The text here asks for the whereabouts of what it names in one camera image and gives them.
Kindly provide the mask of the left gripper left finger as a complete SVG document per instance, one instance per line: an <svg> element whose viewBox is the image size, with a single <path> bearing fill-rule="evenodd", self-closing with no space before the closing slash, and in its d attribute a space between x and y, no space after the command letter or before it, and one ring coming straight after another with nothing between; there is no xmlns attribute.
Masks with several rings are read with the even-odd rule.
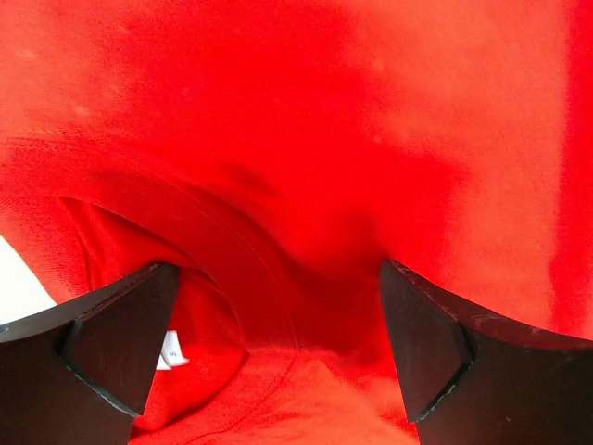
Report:
<svg viewBox="0 0 593 445"><path fill-rule="evenodd" d="M1 327L3 445L126 444L179 285L156 263Z"/></svg>

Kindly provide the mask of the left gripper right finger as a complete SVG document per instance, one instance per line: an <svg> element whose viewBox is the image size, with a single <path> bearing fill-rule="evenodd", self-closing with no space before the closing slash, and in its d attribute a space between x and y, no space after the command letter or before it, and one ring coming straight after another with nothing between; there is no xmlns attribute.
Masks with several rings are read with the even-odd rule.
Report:
<svg viewBox="0 0 593 445"><path fill-rule="evenodd" d="M588 444L592 344L512 320L385 261L380 296L423 444Z"/></svg>

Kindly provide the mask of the red t shirt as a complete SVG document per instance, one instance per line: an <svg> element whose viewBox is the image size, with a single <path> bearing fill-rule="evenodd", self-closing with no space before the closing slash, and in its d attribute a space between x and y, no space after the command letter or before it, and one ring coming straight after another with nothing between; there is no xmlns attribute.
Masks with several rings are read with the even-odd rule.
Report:
<svg viewBox="0 0 593 445"><path fill-rule="evenodd" d="M180 270L135 444L414 444L384 259L592 334L588 1L5 1L1 234Z"/></svg>

